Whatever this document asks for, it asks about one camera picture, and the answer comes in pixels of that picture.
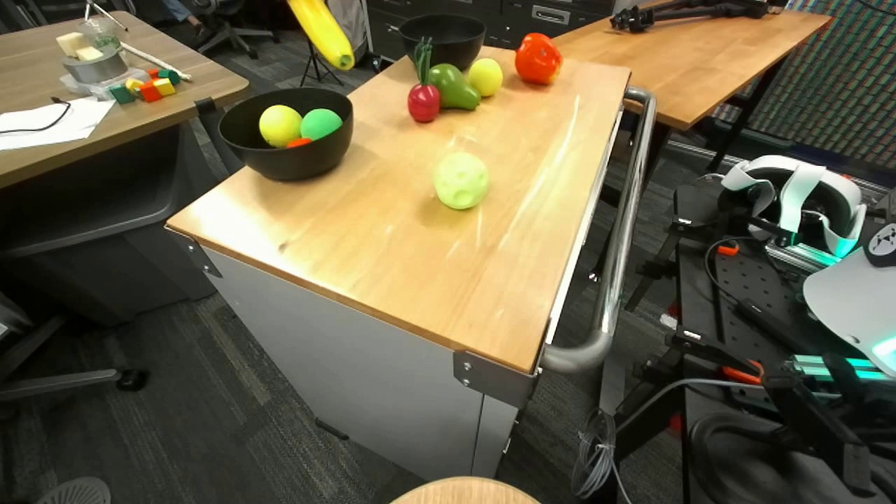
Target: wooden desk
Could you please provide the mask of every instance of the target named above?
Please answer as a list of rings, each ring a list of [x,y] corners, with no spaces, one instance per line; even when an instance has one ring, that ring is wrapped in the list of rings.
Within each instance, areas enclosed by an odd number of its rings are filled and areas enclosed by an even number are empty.
[[[522,403],[483,390],[532,385],[628,75],[569,63],[548,89],[511,79],[477,112],[418,126],[400,58],[351,96],[355,137],[333,173],[284,184],[243,169],[169,226],[201,243],[215,289],[322,422],[421,476],[488,476]],[[490,169],[471,212],[431,191],[456,158]]]
[[[114,107],[103,124],[78,144],[60,144],[43,148],[2,151],[0,189],[18,184],[23,179],[56,170],[67,163],[85,161],[89,155],[123,145],[135,137],[183,124],[197,112],[197,100],[231,105],[249,82],[224,71],[221,65],[204,58],[201,54],[180,44],[162,30],[145,26],[144,21],[114,11],[114,21],[130,29],[126,42],[165,58],[169,65],[194,75],[183,85],[177,96],[158,105],[130,105]],[[61,51],[56,44],[60,35],[78,30],[82,21],[43,26],[30,30],[15,30],[0,36],[0,112],[2,110],[30,110],[51,105],[51,99],[74,99],[60,82],[64,75]]]
[[[658,22],[646,35],[624,35],[603,21],[558,36],[558,44],[565,58],[630,67],[634,86],[658,100],[658,121],[688,133],[828,22],[824,15],[781,11],[763,21]]]

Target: floor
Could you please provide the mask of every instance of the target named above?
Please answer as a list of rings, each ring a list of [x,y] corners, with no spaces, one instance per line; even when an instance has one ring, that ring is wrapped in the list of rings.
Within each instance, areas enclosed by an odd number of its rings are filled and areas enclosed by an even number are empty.
[[[231,47],[210,54],[243,72],[253,92],[299,86],[309,47],[299,36],[256,42],[257,58]],[[369,71],[322,75],[313,85],[354,89]],[[611,184],[624,169],[617,148]],[[673,189],[701,163],[666,155],[639,210],[634,266],[653,257],[670,225]],[[614,222],[599,207],[581,275],[561,319],[561,341],[581,341],[590,329],[596,289],[585,280]],[[617,350],[624,368],[660,350],[658,317],[674,301],[673,282],[656,282],[645,302],[621,317]],[[0,413],[0,504],[36,501],[53,484],[98,476],[123,504],[215,504],[215,501],[327,501],[375,504],[422,484],[403,467],[316,428],[302,397],[253,341],[221,296],[177,302],[119,329],[75,326],[53,340],[23,375],[145,368],[144,393],[78,393],[2,406]],[[593,413],[590,375],[546,373],[525,408],[497,478],[537,501],[578,501],[572,467],[581,431]],[[628,492],[639,504],[681,501],[679,439],[660,435],[621,466]]]

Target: plastic toy fruit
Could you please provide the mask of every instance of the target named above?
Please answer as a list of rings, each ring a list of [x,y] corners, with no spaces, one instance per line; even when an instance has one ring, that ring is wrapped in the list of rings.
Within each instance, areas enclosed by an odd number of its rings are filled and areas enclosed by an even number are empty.
[[[257,117],[257,133],[270,145],[284,148],[299,137],[302,116],[285,105],[267,107]]]
[[[561,72],[564,56],[551,36],[546,35],[526,35],[522,47],[516,51],[516,72],[526,85],[546,86]]]
[[[497,58],[477,58],[469,71],[469,82],[483,99],[490,99],[505,86],[505,71]]]
[[[471,210],[488,193],[488,169],[480,158],[453,151],[441,163],[435,191],[445,207]]]
[[[418,82],[408,89],[408,116],[418,124],[431,124],[443,112],[443,92],[441,86],[429,85],[429,58],[431,58],[431,40],[422,36],[414,47],[414,67],[418,67]]]
[[[429,82],[441,86],[443,107],[449,110],[477,110],[480,92],[469,85],[466,72],[453,65],[435,65],[429,71]]]
[[[333,110],[309,110],[302,117],[302,137],[305,141],[322,141],[330,133],[343,130],[343,117]]]

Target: office chair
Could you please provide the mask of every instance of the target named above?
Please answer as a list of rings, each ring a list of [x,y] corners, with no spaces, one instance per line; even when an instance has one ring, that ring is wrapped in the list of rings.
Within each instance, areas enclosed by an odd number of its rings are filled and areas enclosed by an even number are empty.
[[[89,373],[67,373],[47,378],[23,378],[8,382],[43,345],[51,341],[64,329],[67,317],[51,317],[36,326],[30,317],[0,291],[0,406],[18,403],[29,397],[74,393],[85,387],[114,385],[119,390],[144,390],[149,373],[145,371],[89,371]]]
[[[256,47],[247,40],[274,40],[274,30],[261,29],[239,29],[232,21],[243,11],[243,0],[214,0],[208,9],[197,9],[197,15],[210,26],[214,36],[198,44],[198,54],[208,54],[224,42],[257,58]]]

